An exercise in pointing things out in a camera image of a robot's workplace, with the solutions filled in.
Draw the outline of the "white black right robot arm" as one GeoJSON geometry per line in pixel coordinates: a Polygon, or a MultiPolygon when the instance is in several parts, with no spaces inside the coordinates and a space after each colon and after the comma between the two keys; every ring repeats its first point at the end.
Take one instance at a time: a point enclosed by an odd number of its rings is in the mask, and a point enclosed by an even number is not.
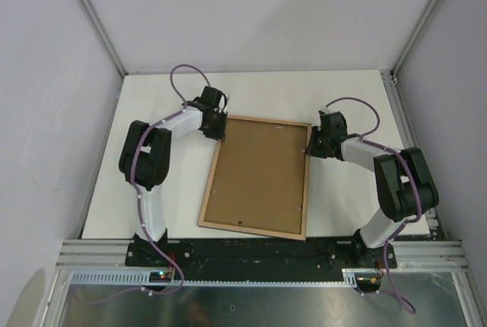
{"type": "Polygon", "coordinates": [[[340,112],[320,110],[319,116],[320,124],[312,127],[305,154],[356,164],[375,177],[379,209],[355,231],[345,250],[356,265],[368,267],[377,260],[379,252],[387,254],[385,242],[438,205],[438,189],[419,148],[397,151],[349,134],[340,112]]]}

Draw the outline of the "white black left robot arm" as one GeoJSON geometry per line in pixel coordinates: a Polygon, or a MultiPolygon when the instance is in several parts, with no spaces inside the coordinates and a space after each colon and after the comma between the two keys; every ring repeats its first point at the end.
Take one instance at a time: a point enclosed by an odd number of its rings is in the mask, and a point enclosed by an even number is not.
{"type": "Polygon", "coordinates": [[[150,265],[163,264],[168,248],[159,242],[167,231],[161,205],[161,184],[170,169],[171,147],[184,135],[200,131],[215,141],[225,139],[228,97],[206,86],[193,100],[183,101],[175,113],[153,124],[133,121],[119,158],[119,171],[136,191],[138,228],[135,234],[147,241],[142,258],[150,265]]]}

